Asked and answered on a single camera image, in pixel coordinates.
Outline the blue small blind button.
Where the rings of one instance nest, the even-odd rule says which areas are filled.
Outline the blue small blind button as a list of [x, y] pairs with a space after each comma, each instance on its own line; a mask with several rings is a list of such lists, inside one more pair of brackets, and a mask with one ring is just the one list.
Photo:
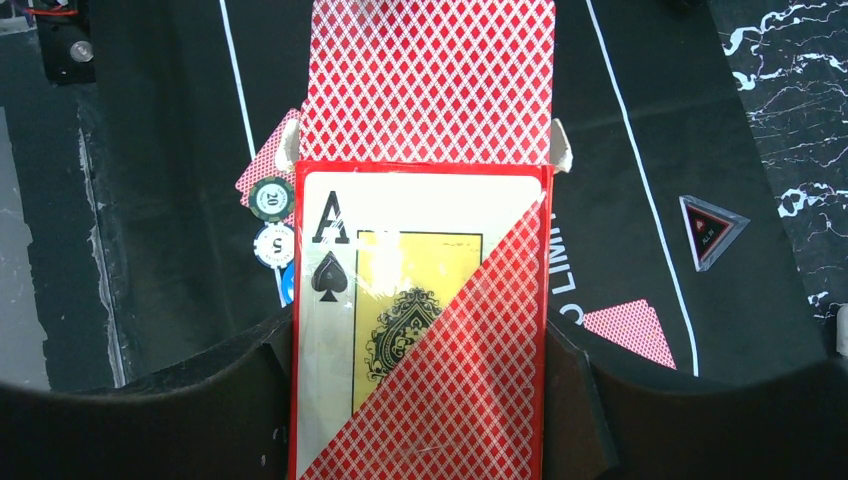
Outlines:
[[280, 298], [283, 306], [292, 304], [294, 301], [294, 262], [289, 263], [280, 270]]

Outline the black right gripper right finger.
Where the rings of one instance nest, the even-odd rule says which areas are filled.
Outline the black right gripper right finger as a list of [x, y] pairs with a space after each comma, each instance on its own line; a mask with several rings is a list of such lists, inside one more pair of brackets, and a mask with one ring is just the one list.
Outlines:
[[546, 332], [547, 479], [843, 479], [847, 363], [727, 387], [583, 328]]

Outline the red playing card box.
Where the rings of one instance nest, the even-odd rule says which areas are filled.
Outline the red playing card box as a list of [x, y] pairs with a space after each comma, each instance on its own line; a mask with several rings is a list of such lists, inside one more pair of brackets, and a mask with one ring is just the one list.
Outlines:
[[548, 217], [572, 163], [300, 163], [293, 479], [537, 479]]

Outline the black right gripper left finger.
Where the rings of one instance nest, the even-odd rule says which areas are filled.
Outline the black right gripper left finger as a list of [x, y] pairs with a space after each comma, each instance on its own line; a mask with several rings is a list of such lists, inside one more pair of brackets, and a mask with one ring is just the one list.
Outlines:
[[1, 389], [5, 479], [283, 479], [292, 320], [121, 388]]

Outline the red backed playing card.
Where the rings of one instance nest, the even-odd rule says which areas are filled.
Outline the red backed playing card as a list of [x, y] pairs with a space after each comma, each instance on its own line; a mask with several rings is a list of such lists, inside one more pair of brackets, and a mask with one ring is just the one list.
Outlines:
[[300, 111], [290, 109], [236, 181], [235, 188], [241, 193], [240, 204], [243, 207], [250, 207], [250, 193], [254, 186], [269, 177], [287, 182], [293, 203], [295, 172], [291, 156], [297, 158], [299, 119]]

